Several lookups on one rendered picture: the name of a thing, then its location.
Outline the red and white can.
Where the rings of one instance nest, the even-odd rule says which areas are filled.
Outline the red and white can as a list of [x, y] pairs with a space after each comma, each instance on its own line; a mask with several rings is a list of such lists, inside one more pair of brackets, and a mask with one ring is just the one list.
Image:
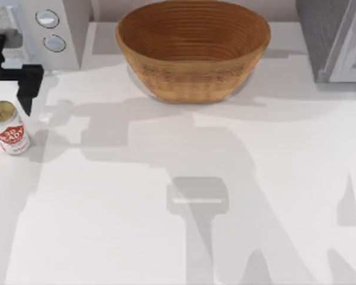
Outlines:
[[0, 146], [9, 155], [19, 155], [30, 146], [30, 136], [17, 108], [0, 101]]

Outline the pale cabinet door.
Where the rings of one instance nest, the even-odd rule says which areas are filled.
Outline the pale cabinet door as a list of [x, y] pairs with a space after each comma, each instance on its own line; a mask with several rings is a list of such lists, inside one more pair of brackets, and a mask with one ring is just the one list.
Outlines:
[[325, 75], [330, 83], [356, 83], [356, 0], [349, 0], [336, 34]]

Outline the brown woven basket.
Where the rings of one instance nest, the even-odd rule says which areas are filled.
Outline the brown woven basket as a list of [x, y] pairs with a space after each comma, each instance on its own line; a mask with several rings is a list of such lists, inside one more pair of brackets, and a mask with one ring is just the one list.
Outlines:
[[115, 37], [130, 69], [156, 97], [212, 103], [253, 72], [271, 41], [258, 13], [219, 0], [164, 0], [117, 23]]

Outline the round microwave knob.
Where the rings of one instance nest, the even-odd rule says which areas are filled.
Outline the round microwave knob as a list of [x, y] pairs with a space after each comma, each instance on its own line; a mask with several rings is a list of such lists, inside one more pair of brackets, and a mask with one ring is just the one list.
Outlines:
[[57, 13], [49, 9], [36, 12], [35, 19], [41, 27], [46, 29], [54, 29], [60, 23], [60, 19]]
[[66, 49], [66, 41], [56, 34], [43, 39], [44, 47], [54, 53], [63, 52]]

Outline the grey cabinet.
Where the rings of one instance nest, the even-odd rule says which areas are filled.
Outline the grey cabinet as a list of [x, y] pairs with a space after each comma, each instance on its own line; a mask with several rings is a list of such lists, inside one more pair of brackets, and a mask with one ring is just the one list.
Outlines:
[[349, 0], [296, 0], [297, 14], [306, 42], [314, 80], [329, 83], [328, 60]]

